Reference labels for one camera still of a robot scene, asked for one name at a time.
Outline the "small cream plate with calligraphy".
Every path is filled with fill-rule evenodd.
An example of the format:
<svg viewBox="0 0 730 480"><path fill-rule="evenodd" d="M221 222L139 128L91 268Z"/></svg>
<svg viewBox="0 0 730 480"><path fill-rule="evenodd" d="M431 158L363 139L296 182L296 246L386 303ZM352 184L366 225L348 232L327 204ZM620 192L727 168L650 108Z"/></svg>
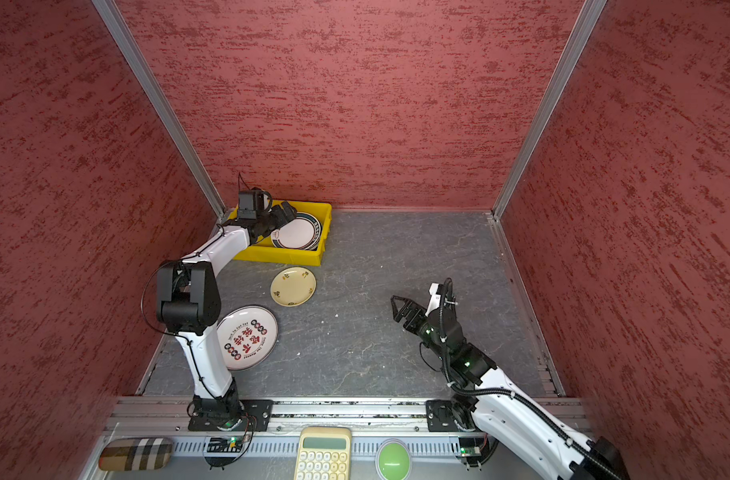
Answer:
<svg viewBox="0 0 730 480"><path fill-rule="evenodd" d="M280 306L296 307L315 294L317 279L305 267L290 267L278 273L270 287L271 298Z"/></svg>

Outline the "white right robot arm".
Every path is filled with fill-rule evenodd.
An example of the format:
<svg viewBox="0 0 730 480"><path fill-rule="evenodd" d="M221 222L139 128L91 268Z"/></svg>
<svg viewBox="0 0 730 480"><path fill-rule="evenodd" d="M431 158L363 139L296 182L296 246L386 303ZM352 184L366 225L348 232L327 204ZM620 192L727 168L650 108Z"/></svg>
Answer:
<svg viewBox="0 0 730 480"><path fill-rule="evenodd" d="M467 340L455 301L434 294L424 307L390 299L393 318L441 360L453 390L451 411L464 429L480 430L505 445L543 479L627 479L620 451L606 438L589 438L549 413Z"/></svg>

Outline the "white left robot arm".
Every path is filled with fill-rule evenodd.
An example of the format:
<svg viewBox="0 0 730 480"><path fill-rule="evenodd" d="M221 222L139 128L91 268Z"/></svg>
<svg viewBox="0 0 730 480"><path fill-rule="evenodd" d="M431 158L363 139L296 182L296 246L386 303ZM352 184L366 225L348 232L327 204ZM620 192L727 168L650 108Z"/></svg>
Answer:
<svg viewBox="0 0 730 480"><path fill-rule="evenodd" d="M233 430L245 417L236 381L217 337L222 302L217 275L234 257L290 224L298 211L287 201L254 188L239 193L237 216L194 252L157 271L156 317L181 345L194 379L193 414L219 430Z"/></svg>

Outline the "white plate green red rim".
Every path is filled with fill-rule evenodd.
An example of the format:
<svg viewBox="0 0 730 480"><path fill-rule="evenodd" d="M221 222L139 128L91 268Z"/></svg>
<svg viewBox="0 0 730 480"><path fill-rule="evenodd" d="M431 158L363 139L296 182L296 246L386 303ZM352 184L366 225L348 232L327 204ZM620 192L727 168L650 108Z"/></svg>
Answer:
<svg viewBox="0 0 730 480"><path fill-rule="evenodd" d="M271 234L276 248L315 250L322 237L322 223L309 213L300 212L296 219Z"/></svg>

